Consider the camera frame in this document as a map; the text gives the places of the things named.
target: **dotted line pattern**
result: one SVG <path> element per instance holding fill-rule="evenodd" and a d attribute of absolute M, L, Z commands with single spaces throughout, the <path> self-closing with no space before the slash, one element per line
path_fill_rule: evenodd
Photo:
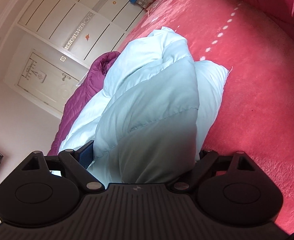
<path fill-rule="evenodd" d="M 235 12 L 232 12 L 230 16 L 233 17 L 233 16 L 235 16 L 235 14 L 236 14 Z M 223 30 L 226 30 L 227 28 L 228 28 L 228 25 L 225 25 L 225 26 L 223 26 L 222 29 L 223 29 Z M 220 32 L 220 33 L 217 34 L 217 37 L 220 38 L 220 37 L 223 36 L 223 35 L 224 35 L 224 33 L 223 33 L 223 32 Z M 214 44 L 216 44 L 217 42 L 218 42 L 218 40 L 214 40 L 211 44 L 214 45 Z M 205 52 L 209 52 L 210 50 L 211 50 L 211 47 L 208 47 L 208 48 L 205 49 Z M 200 60 L 200 61 L 202 61 L 202 60 L 206 60 L 206 56 L 201 56 L 199 60 Z"/>

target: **bed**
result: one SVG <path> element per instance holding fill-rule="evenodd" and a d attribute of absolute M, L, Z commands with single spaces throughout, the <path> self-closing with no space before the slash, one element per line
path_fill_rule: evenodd
<path fill-rule="evenodd" d="M 281 189 L 284 205 L 276 223 L 292 233 L 294 0 L 245 1 L 256 8 L 244 0 L 157 0 L 119 51 L 167 26 L 188 40 L 194 60 L 232 69 L 203 146 L 223 155 L 242 150 L 253 158 Z"/>

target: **purple puffer jacket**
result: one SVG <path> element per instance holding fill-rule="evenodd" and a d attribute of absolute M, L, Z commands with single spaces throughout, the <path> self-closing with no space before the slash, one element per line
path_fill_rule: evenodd
<path fill-rule="evenodd" d="M 61 142 L 66 139 L 81 110 L 96 93 L 102 90 L 105 76 L 119 55 L 117 51 L 107 52 L 92 63 L 87 77 L 65 105 L 59 130 L 48 155 L 58 154 Z"/>

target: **ribbed black surface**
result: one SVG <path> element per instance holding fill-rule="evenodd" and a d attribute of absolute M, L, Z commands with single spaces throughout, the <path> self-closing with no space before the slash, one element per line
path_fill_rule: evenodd
<path fill-rule="evenodd" d="M 287 237 L 273 223 L 256 228 L 218 224 L 203 215 L 188 195 L 171 193 L 163 184 L 111 184 L 103 193 L 85 196 L 70 217 L 46 228 L 0 225 L 0 240 L 285 240 Z"/>

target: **stitched seam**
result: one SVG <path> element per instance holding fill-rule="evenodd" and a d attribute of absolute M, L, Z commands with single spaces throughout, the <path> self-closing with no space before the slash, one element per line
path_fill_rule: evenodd
<path fill-rule="evenodd" d="M 135 130 L 140 129 L 140 128 L 143 128 L 143 127 L 145 127 L 145 126 L 147 126 L 147 125 L 150 125 L 150 124 L 153 124 L 153 123 L 159 122 L 159 121 L 164 120 L 164 119 L 166 119 L 166 118 L 168 118 L 168 117 L 172 117 L 172 116 L 175 116 L 176 114 L 181 114 L 181 113 L 183 113 L 183 112 L 186 112 L 186 111 L 189 111 L 189 110 L 192 110 L 192 109 L 196 109 L 196 110 L 198 110 L 199 108 L 198 108 L 198 107 L 190 107 L 190 108 L 187 108 L 187 109 L 181 110 L 181 111 L 179 111 L 179 112 L 176 112 L 176 113 L 174 113 L 174 114 L 171 114 L 171 115 L 165 116 L 165 117 L 163 117 L 163 118 L 161 118 L 161 119 L 158 119 L 158 120 L 155 120 L 155 121 L 152 121 L 152 122 L 148 122 L 148 123 L 146 123 L 146 124 L 143 124 L 143 125 L 140 125 L 140 126 L 138 126 L 138 127 L 132 128 L 132 129 L 131 129 L 131 130 L 130 130 L 125 136 L 123 136 L 122 138 L 120 138 L 120 139 L 117 140 L 117 141 L 122 140 L 122 139 L 125 138 L 127 135 L 129 135 L 132 131 L 135 131 Z M 97 157 L 95 158 L 95 160 L 97 160 L 98 158 L 101 158 L 101 157 L 105 156 L 105 154 L 108 154 L 112 149 L 116 148 L 117 145 L 113 146 L 109 151 L 103 153 L 101 156 L 97 156 Z"/>

